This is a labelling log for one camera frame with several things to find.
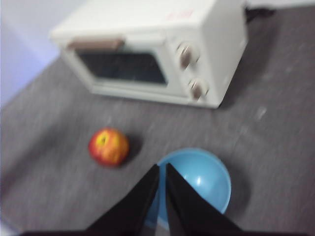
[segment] oven handle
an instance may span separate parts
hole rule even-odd
[[[121,38],[90,40],[84,38],[75,38],[67,45],[68,49],[76,50],[98,50],[104,49],[108,51],[116,51],[125,44],[125,40]]]

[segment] blue bowl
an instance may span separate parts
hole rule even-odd
[[[158,223],[168,229],[165,203],[165,166],[171,163],[196,192],[222,214],[231,196],[231,180],[224,164],[213,154],[194,148],[178,150],[164,157],[160,166],[160,181],[154,207],[150,208],[146,225],[153,226],[158,211]]]

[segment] toaster oven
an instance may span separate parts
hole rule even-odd
[[[216,108],[247,44],[242,0],[90,0],[51,31],[93,93]]]

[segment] wall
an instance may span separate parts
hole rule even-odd
[[[57,55],[48,32],[86,0],[1,1],[1,90],[3,107]],[[248,0],[251,5],[278,7],[315,3],[315,0]]]

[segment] apple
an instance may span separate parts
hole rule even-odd
[[[88,148],[91,157],[99,164],[119,166],[128,155],[129,142],[119,130],[106,127],[93,134]]]

